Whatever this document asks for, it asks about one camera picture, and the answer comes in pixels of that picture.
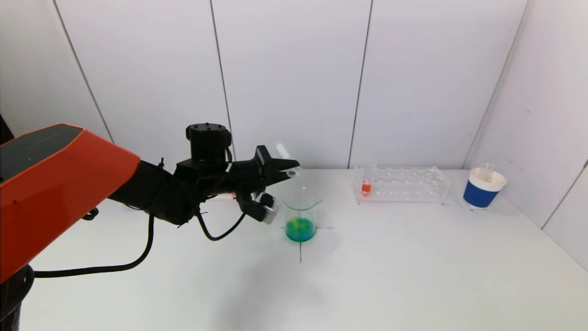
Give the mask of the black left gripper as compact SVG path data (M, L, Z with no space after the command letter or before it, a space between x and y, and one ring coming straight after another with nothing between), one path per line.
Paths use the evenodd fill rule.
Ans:
M291 159L274 159L265 145L256 147L250 160L235 161L229 170L230 187L235 191L263 191L266 186L290 179L288 172L300 167Z

